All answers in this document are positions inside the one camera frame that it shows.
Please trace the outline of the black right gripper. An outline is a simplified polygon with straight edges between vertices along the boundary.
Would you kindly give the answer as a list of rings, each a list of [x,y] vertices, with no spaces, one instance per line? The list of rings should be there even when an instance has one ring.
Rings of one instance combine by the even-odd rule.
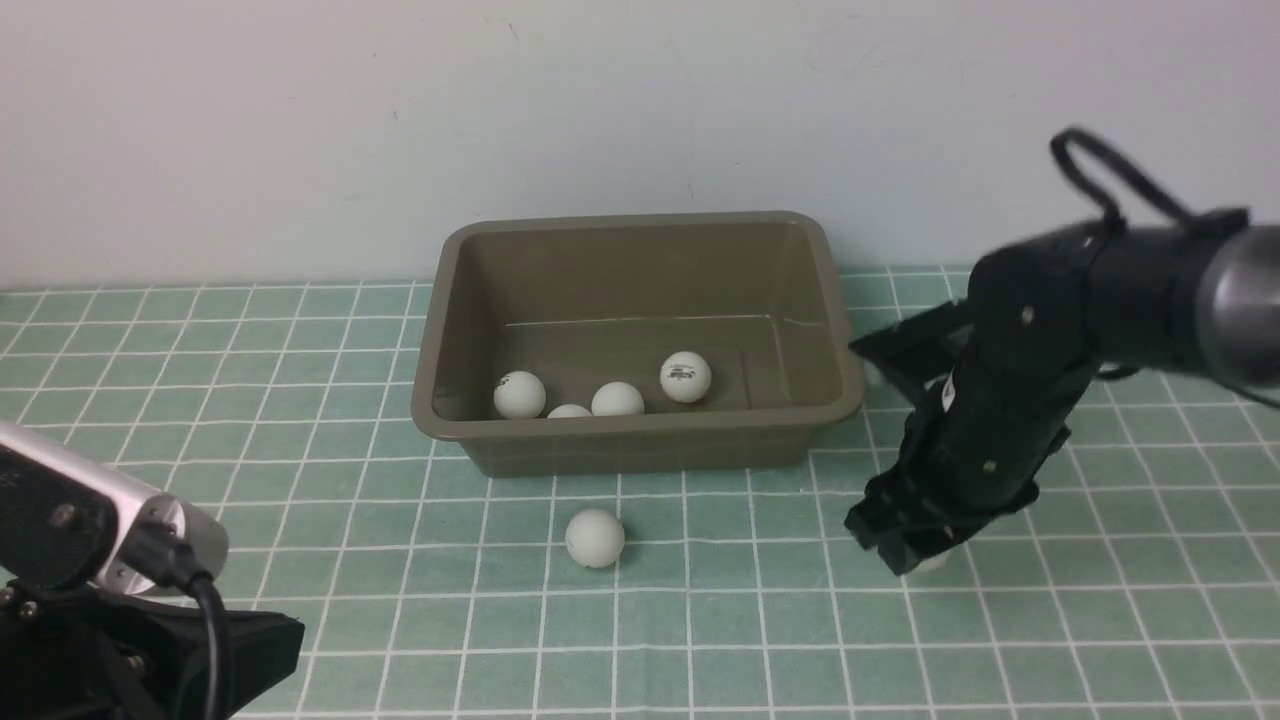
[[[1101,363],[1088,355],[1037,364],[973,331],[946,375],[909,418],[899,459],[874,478],[844,525],[896,577],[965,544],[1015,512],[1044,460],[1066,438],[1066,418]]]

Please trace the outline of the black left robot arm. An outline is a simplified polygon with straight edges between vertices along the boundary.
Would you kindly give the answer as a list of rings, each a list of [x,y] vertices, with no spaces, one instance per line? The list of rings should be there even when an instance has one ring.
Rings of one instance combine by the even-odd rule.
[[[3,588],[5,719],[201,719],[207,628],[197,609],[91,587]]]

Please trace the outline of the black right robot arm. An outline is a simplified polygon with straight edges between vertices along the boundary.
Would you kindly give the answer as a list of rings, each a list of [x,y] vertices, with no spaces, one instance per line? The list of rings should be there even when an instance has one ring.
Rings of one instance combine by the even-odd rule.
[[[961,299],[849,346],[911,404],[844,520],[899,577],[1034,503],[1097,380],[1170,372],[1263,406],[1277,386],[1277,227],[1190,210],[1082,127],[1050,152],[1096,219],[986,254]]]

